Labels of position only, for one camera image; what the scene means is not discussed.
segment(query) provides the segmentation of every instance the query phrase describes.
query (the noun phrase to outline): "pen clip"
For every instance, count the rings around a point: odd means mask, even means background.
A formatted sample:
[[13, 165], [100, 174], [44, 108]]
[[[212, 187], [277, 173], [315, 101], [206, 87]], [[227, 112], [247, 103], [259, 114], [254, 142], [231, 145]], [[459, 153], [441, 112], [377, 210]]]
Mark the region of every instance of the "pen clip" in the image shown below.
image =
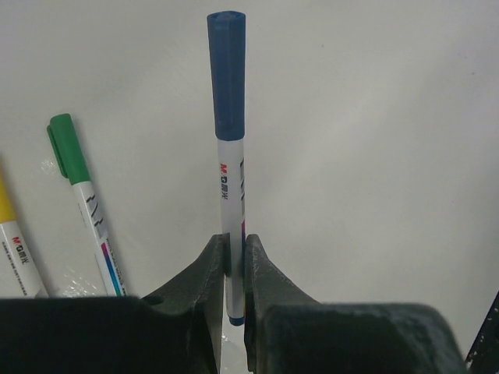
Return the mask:
[[55, 141], [55, 137], [54, 134], [52, 133], [50, 125], [47, 126], [47, 133], [48, 133], [48, 138], [50, 139], [50, 144], [54, 149], [55, 159], [57, 160], [57, 164], [59, 165], [59, 170], [61, 171], [61, 174], [64, 178], [68, 178], [68, 174], [65, 171], [64, 163], [62, 162], [62, 157], [59, 152], [59, 148], [57, 147], [57, 142]]

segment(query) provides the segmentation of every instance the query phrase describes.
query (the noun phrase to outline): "marker cap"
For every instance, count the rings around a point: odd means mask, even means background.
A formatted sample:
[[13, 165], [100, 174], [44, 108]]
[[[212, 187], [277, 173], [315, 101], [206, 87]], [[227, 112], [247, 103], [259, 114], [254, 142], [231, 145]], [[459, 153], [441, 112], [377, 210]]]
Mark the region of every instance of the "marker cap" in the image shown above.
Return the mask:
[[5, 186], [2, 181], [2, 176], [0, 175], [0, 224], [9, 221], [15, 221], [16, 214], [9, 201]]
[[71, 185], [90, 181], [71, 115], [53, 117], [47, 127], [47, 133], [62, 176], [69, 179]]
[[244, 137], [246, 16], [226, 11], [210, 14], [207, 21], [215, 134], [239, 140]]

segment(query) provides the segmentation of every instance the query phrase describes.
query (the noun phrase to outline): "blue cap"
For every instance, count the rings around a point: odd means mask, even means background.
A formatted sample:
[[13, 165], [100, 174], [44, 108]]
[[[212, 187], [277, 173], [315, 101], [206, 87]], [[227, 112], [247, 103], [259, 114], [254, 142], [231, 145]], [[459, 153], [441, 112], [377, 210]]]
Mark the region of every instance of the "blue cap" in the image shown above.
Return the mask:
[[207, 21], [215, 134], [220, 140], [239, 140], [244, 137], [246, 16], [219, 12]]

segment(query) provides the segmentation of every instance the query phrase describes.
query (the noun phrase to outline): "white marker barrel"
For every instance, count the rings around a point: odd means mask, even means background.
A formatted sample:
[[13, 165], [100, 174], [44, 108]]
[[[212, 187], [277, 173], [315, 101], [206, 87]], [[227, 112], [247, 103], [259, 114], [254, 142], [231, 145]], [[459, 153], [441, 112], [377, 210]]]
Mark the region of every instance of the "white marker barrel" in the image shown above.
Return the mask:
[[102, 209], [95, 196], [92, 182], [73, 185], [73, 191], [80, 207], [83, 222], [94, 243], [95, 258], [101, 271], [108, 295], [125, 296], [126, 289], [122, 274], [116, 264], [115, 254], [109, 243], [108, 227]]
[[12, 268], [12, 281], [17, 285], [18, 296], [28, 298], [47, 297], [47, 290], [34, 265], [21, 230], [15, 221], [0, 224], [2, 251]]
[[218, 140], [221, 183], [221, 229], [225, 246], [227, 314], [233, 324], [244, 318], [242, 260], [246, 241], [244, 149], [241, 140]]

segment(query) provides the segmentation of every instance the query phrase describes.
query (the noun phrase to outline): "blue marker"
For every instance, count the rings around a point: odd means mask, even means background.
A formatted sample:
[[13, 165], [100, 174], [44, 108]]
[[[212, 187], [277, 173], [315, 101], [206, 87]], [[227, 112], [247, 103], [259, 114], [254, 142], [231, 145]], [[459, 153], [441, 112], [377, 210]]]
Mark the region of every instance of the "blue marker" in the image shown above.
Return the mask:
[[232, 325], [244, 323], [244, 59], [246, 16], [210, 14], [211, 83], [221, 182], [221, 229], [224, 239], [227, 314]]

